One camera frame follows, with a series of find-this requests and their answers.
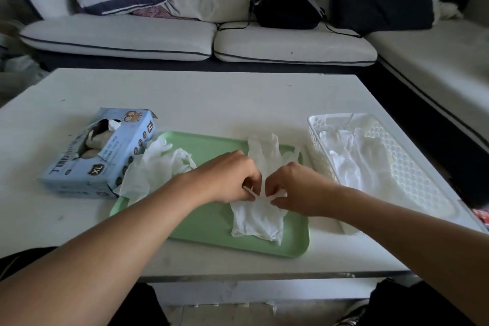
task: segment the tabletop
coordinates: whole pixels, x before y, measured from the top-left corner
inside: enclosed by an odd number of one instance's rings
[[[481,230],[459,197],[356,76],[58,69],[0,109],[0,257],[61,245],[108,217],[115,200],[57,197],[37,182],[99,107],[148,108],[156,130],[308,142],[307,119],[370,113],[456,204],[451,220]],[[305,163],[310,160],[305,154]],[[169,239],[145,267],[148,281],[385,277],[407,268],[368,236],[311,218],[310,246],[285,259]]]

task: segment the tray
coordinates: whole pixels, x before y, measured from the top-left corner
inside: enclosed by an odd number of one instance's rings
[[[166,138],[174,148],[182,148],[190,153],[197,166],[226,152],[241,150],[248,154],[248,142],[244,140],[180,132],[166,132],[160,137]],[[281,153],[293,150],[292,146],[280,145]],[[302,155],[299,156],[299,162],[302,163]],[[119,197],[110,215],[125,209],[127,203],[128,199]],[[175,228],[170,237],[286,257],[299,257],[309,247],[309,220],[302,215],[294,212],[287,213],[280,246],[254,236],[231,236],[233,218],[229,204],[206,204],[190,213]]]
[[[319,134],[326,125],[342,126],[349,124],[355,127],[362,120],[363,131],[367,137],[379,137],[389,154],[391,174],[404,192],[425,211],[438,218],[449,218],[457,213],[454,204],[440,191],[435,182],[421,169],[412,157],[402,148],[382,123],[370,114],[326,114],[309,118],[312,147],[311,157],[315,167],[321,165],[324,174],[330,174],[338,181],[331,167],[328,151],[324,148]]]

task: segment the black backpack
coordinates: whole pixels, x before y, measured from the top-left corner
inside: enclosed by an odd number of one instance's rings
[[[260,26],[276,29],[314,29],[324,18],[314,0],[252,0],[252,10]]]

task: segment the person's left arm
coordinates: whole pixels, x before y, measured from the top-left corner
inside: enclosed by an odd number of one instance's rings
[[[253,200],[261,175],[241,151],[162,188],[0,282],[2,325],[107,325],[161,244],[196,207]]]

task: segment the green tray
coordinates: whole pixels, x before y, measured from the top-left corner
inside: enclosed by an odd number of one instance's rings
[[[248,142],[243,140],[180,132],[166,132],[160,137],[166,138],[168,143],[173,144],[174,149],[182,148],[190,153],[197,166],[226,152],[241,150],[248,154]],[[280,145],[282,154],[293,150],[294,147]],[[302,155],[299,156],[299,162],[302,163]],[[125,197],[119,197],[110,215],[125,209],[128,201]],[[287,257],[301,256],[309,247],[309,221],[302,215],[287,213],[280,246],[254,236],[231,236],[233,218],[229,204],[206,204],[190,213],[170,237]]]

